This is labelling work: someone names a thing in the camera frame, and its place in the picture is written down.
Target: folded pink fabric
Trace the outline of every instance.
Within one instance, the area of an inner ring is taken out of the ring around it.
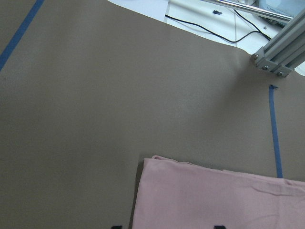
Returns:
[[[144,160],[133,229],[305,229],[305,182]]]

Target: black cable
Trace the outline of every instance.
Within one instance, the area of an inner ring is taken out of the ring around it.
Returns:
[[[245,37],[249,36],[251,33],[257,32],[257,33],[262,34],[262,32],[260,32],[260,31],[252,31],[252,32],[249,32],[248,34],[246,34],[245,36],[243,36],[241,39],[239,39],[239,40],[237,40],[237,41],[231,41],[231,40],[229,40],[229,39],[227,39],[227,38],[225,38],[225,37],[223,37],[223,36],[221,36],[221,35],[219,35],[219,34],[217,34],[217,33],[214,33],[214,32],[212,32],[212,31],[208,30],[207,28],[205,28],[205,27],[203,27],[203,26],[201,26],[201,25],[198,25],[198,24],[196,24],[196,23],[192,23],[192,22],[189,22],[189,21],[183,21],[183,20],[180,20],[180,19],[177,19],[177,18],[173,18],[173,17],[168,16],[168,15],[165,15],[165,16],[166,16],[167,18],[170,18],[170,19],[175,20],[175,21],[180,21],[180,22],[187,23],[187,24],[190,24],[190,25],[198,26],[198,27],[200,27],[200,28],[202,28],[202,29],[208,31],[209,33],[211,33],[211,34],[213,34],[213,35],[215,35],[215,36],[217,36],[217,37],[220,37],[220,38],[222,38],[222,39],[224,39],[225,41],[230,42],[230,43],[238,43],[238,42],[240,42],[242,39],[244,39]]]
[[[253,25],[265,38],[267,38],[267,40],[271,40],[271,38],[264,34],[256,25],[254,25],[252,22],[250,22],[248,19],[246,19],[245,17],[243,17],[239,12],[237,12],[236,10],[234,10],[235,13],[237,13],[238,16],[240,16],[242,19],[244,19],[246,22],[250,23],[251,25]]]

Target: metallic rod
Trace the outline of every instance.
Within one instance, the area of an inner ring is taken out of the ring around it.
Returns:
[[[255,6],[249,6],[241,3],[236,3],[236,2],[230,2],[230,1],[225,1],[225,0],[201,0],[201,1],[206,1],[209,3],[213,3],[216,5],[220,6],[226,6],[229,8],[233,8],[235,10],[241,10],[247,13],[255,14],[264,18],[269,18],[273,19],[276,21],[281,21],[281,22],[289,22],[293,17],[282,15],[279,13],[274,13],[268,10],[264,10]]]

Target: blue tape strip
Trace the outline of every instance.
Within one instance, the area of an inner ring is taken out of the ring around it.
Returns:
[[[280,144],[278,142],[276,118],[275,118],[274,90],[277,88],[278,87],[273,86],[273,85],[269,86],[269,105],[270,105],[270,117],[271,117],[272,135],[273,135],[273,147],[274,147],[274,154],[275,154],[276,173],[277,173],[278,178],[283,178],[282,160],[281,160],[281,155],[280,155]]]
[[[6,61],[9,59],[11,53],[16,48],[17,44],[21,40],[22,36],[24,35],[25,31],[29,27],[30,23],[32,22],[33,18],[35,17],[36,13],[42,6],[44,0],[36,0],[35,4],[33,5],[32,9],[28,13],[28,15],[23,20],[20,27],[15,32],[14,36],[10,40],[9,44],[5,47],[4,51],[0,55],[0,72],[5,65]]]

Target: pink cloth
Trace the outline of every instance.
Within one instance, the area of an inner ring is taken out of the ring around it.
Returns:
[[[305,229],[305,182],[144,160],[133,229]]]

